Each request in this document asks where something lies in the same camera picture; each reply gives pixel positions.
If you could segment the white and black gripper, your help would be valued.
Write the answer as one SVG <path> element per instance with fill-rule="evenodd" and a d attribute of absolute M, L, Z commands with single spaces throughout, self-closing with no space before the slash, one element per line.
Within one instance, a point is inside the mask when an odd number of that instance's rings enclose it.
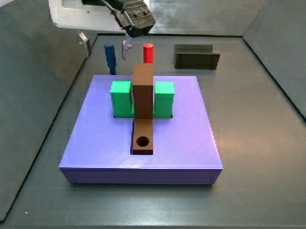
<path fill-rule="evenodd" d="M 146 35 L 154 24 L 149 0 L 48 0 L 50 19 L 58 28 L 122 33 L 121 59 L 130 49 L 130 38 Z M 90 56 L 89 37 L 78 32 L 80 44 Z"/>

